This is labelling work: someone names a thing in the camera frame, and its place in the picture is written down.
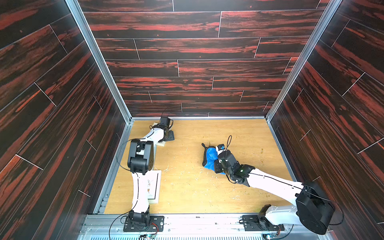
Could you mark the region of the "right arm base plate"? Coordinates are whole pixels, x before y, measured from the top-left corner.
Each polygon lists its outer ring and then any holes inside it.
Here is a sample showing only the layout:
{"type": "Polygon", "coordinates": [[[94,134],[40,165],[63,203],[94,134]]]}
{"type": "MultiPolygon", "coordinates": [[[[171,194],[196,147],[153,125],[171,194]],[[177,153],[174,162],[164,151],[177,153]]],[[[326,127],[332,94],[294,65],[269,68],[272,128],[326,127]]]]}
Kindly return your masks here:
{"type": "Polygon", "coordinates": [[[283,225],[273,225],[265,217],[257,215],[243,215],[239,223],[244,226],[246,232],[250,231],[267,231],[267,232],[280,232],[284,231],[283,225]]]}

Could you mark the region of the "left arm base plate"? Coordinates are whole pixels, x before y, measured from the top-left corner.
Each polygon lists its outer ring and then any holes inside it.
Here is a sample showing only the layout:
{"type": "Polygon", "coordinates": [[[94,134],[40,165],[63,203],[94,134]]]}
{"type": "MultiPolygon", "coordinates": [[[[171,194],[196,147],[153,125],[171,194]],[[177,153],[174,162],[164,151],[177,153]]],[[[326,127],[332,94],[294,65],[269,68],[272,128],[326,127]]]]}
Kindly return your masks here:
{"type": "Polygon", "coordinates": [[[140,220],[132,220],[131,217],[126,217],[123,232],[138,233],[138,232],[163,232],[165,217],[149,215],[140,220]]]}

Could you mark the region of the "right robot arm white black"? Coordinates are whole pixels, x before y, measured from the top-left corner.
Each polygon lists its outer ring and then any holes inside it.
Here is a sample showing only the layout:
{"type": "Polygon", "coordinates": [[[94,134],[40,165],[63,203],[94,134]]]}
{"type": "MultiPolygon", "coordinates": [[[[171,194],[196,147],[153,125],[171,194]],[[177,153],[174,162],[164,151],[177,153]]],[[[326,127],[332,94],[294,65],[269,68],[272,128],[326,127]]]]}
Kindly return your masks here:
{"type": "Polygon", "coordinates": [[[290,203],[289,206],[265,205],[256,223],[269,230],[279,225],[301,225],[324,235],[336,210],[325,191],[314,182],[293,182],[267,174],[253,166],[241,165],[224,145],[216,153],[207,154],[205,164],[211,164],[217,174],[225,174],[233,184],[260,189],[290,203]]]}

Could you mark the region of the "white picture frame deer print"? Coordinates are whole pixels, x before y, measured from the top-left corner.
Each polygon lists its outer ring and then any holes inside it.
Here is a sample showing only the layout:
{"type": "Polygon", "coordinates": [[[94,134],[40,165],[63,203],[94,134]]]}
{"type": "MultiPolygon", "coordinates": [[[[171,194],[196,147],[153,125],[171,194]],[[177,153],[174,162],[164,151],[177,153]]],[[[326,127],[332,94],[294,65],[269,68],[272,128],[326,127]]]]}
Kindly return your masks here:
{"type": "Polygon", "coordinates": [[[151,127],[151,131],[148,134],[149,140],[154,142],[155,146],[164,147],[165,146],[165,141],[164,141],[165,130],[164,130],[164,128],[158,124],[155,124],[155,123],[150,127],[151,127]]]}

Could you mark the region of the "blue microfiber cloth black trim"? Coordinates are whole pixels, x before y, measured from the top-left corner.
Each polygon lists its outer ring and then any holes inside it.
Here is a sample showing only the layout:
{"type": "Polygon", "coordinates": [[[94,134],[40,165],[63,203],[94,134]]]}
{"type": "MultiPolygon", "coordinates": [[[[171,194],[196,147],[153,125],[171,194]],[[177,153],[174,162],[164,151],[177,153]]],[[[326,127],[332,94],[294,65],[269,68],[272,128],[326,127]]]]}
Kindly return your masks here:
{"type": "Polygon", "coordinates": [[[222,165],[219,162],[218,153],[216,147],[214,146],[206,146],[202,143],[204,150],[204,158],[202,166],[208,170],[214,171],[216,174],[224,175],[224,171],[222,169],[222,165]]]}

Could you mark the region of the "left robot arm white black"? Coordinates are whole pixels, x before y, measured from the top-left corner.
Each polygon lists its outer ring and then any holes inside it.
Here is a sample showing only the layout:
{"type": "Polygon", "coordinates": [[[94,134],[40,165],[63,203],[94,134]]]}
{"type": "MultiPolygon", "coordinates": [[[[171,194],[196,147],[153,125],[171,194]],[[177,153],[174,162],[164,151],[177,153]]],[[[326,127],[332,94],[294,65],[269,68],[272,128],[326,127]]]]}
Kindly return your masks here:
{"type": "Polygon", "coordinates": [[[150,206],[147,192],[147,173],[155,162],[155,145],[174,139],[173,120],[160,117],[160,122],[150,127],[150,132],[130,143],[128,167],[134,183],[133,206],[128,213],[128,224],[141,230],[150,226],[150,206]]]}

